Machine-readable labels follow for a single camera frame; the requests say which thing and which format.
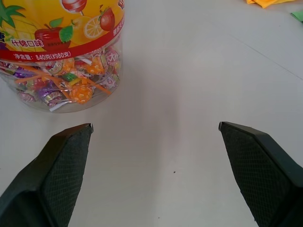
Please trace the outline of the clear plastic lollipop tub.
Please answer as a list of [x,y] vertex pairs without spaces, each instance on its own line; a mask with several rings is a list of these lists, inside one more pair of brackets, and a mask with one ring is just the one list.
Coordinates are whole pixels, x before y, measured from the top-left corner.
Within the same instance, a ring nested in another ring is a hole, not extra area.
[[[17,96],[34,94],[34,103],[18,98],[36,109],[68,113],[92,107],[120,83],[124,21],[125,0],[0,0],[0,82]],[[108,47],[118,51],[119,69],[108,65]],[[104,73],[84,69],[95,58]],[[70,98],[78,84],[93,88],[85,104]],[[63,100],[47,106],[42,95],[51,91],[61,92]]]

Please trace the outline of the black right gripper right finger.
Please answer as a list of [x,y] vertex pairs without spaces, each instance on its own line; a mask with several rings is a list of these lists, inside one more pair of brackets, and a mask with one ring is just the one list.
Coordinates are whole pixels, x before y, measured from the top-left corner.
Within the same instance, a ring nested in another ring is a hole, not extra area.
[[303,167],[267,133],[231,122],[219,131],[258,227],[303,227]]

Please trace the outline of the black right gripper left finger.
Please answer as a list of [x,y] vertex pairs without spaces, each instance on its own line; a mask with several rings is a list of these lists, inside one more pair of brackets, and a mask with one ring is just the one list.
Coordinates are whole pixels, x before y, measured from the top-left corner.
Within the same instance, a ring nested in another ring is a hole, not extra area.
[[86,123],[49,139],[0,196],[0,227],[68,227],[92,133]]

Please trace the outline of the orange candy wrapper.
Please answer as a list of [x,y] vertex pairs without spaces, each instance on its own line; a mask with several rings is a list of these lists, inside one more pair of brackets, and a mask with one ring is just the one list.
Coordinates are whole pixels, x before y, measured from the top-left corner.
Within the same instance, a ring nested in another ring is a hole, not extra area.
[[105,72],[101,59],[95,58],[91,65],[86,65],[84,69],[89,74],[102,74]]
[[87,103],[93,96],[93,88],[91,86],[78,84],[72,87],[70,98],[78,104]]

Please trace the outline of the maroon and gold candy wrapper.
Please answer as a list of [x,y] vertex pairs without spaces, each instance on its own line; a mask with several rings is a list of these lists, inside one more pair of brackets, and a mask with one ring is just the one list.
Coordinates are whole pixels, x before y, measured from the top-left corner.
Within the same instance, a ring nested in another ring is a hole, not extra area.
[[54,106],[63,100],[63,95],[59,91],[46,92],[42,95],[42,101],[47,106]]

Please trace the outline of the green paper piece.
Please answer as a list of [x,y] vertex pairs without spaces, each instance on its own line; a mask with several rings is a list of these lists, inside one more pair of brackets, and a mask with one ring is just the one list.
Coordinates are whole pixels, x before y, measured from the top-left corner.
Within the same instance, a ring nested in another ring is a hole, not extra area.
[[299,22],[303,23],[303,10],[292,12],[291,15],[298,20]]

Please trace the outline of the orange-yellow cloth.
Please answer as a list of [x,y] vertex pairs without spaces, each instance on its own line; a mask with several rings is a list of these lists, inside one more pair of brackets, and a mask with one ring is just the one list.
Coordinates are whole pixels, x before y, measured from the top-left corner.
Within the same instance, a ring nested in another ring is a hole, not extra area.
[[294,0],[246,0],[247,4],[258,4],[263,9],[267,8],[270,5],[281,4],[285,2],[290,2]]

